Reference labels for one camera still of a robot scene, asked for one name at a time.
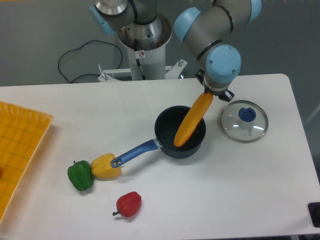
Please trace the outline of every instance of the warning sticker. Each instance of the warning sticker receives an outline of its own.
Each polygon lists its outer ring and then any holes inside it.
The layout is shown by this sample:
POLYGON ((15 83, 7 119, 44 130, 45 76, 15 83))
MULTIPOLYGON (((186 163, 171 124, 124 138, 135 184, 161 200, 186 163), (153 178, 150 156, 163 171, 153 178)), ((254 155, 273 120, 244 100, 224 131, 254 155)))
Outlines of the warning sticker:
POLYGON ((134 55, 136 59, 142 59, 146 57, 146 53, 144 50, 135 51, 134 55))

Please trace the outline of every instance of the saucepan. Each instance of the saucepan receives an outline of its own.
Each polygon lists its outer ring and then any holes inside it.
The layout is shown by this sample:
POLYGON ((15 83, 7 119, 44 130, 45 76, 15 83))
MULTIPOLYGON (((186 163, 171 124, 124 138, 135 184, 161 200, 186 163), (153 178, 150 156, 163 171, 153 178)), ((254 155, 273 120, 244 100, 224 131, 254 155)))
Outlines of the saucepan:
POLYGON ((175 159, 184 159, 195 154, 206 135, 206 123, 202 118, 189 140, 182 146, 176 147, 174 139, 179 126, 187 115, 190 107, 172 106, 157 117, 154 124, 155 139, 146 141, 127 151, 111 161, 113 168, 118 168, 139 155, 161 149, 166 155, 175 159))

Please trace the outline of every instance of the yellow bell pepper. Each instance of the yellow bell pepper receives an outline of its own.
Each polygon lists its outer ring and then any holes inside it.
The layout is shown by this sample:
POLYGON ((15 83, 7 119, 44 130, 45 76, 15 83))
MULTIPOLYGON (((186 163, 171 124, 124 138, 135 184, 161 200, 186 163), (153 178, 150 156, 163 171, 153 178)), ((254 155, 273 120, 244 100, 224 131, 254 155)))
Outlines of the yellow bell pepper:
POLYGON ((91 163, 92 174, 99 179, 115 178, 121 174, 121 167, 113 168, 111 161, 115 158, 112 153, 104 154, 91 163))

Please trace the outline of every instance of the blue joint cap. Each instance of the blue joint cap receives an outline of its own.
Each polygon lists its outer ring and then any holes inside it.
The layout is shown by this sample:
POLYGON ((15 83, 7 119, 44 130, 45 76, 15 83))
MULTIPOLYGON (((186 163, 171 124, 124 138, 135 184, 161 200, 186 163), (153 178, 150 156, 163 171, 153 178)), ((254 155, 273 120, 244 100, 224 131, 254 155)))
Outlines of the blue joint cap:
POLYGON ((261 0, 251 0, 251 16, 249 22, 255 19, 261 12, 262 2, 261 0))
POLYGON ((182 43, 201 11, 196 7, 191 7, 181 13, 174 22, 173 29, 182 43))
POLYGON ((101 30, 107 34, 111 35, 114 34, 115 31, 109 26, 109 24, 103 19, 103 17, 100 15, 100 13, 97 11, 94 5, 89 7, 91 15, 93 19, 95 20, 96 24, 101 28, 101 30))
POLYGON ((208 75, 220 84, 229 85, 239 74, 240 68, 240 53, 230 45, 215 47, 206 59, 208 75))
POLYGON ((250 123, 252 122, 253 120, 256 119, 256 112, 255 110, 253 110, 251 107, 249 108, 240 108, 239 112, 238 112, 238 115, 239 115, 239 118, 242 120, 242 121, 245 121, 247 123, 250 123))

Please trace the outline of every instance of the blue lid knob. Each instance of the blue lid knob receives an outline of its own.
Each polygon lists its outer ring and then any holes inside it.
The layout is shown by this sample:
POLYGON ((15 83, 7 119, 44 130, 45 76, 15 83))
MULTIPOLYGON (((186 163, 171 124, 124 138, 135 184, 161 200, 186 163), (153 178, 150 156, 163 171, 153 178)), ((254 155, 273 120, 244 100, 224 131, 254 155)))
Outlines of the blue lid knob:
POLYGON ((241 56, 237 49, 230 45, 215 47, 206 59, 208 75, 218 83, 229 85, 239 74, 241 56))
POLYGON ((249 108, 240 108, 239 112, 238 112, 238 115, 239 115, 239 118, 242 120, 242 121, 245 121, 247 123, 250 123, 252 122, 253 120, 256 119, 256 112, 255 110, 253 110, 251 107, 249 108))

